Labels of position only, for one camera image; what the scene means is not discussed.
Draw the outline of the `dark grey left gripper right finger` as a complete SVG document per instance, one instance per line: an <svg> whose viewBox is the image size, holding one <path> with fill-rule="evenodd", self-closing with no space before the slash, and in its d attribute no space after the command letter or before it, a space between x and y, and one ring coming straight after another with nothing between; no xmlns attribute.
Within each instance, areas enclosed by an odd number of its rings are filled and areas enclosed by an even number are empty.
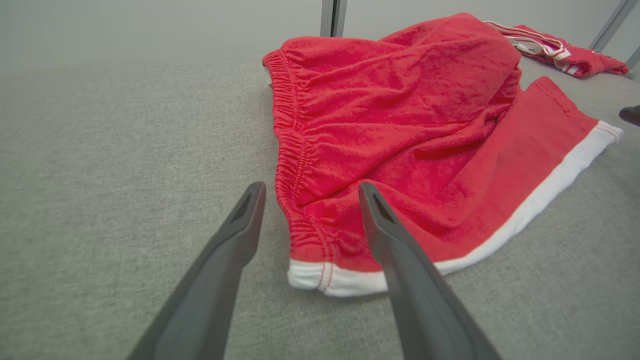
<svg viewBox="0 0 640 360"><path fill-rule="evenodd" d="M359 185L366 241L382 267L406 360L500 355L374 184Z"/></svg>

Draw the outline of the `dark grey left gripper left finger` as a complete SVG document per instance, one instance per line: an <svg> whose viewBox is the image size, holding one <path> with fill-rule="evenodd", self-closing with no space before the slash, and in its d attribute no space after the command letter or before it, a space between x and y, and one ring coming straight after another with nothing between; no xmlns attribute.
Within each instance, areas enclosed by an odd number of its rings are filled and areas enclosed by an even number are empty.
<svg viewBox="0 0 640 360"><path fill-rule="evenodd" d="M251 183L131 351L131 360L222 360L243 269L256 251L266 185Z"/></svg>

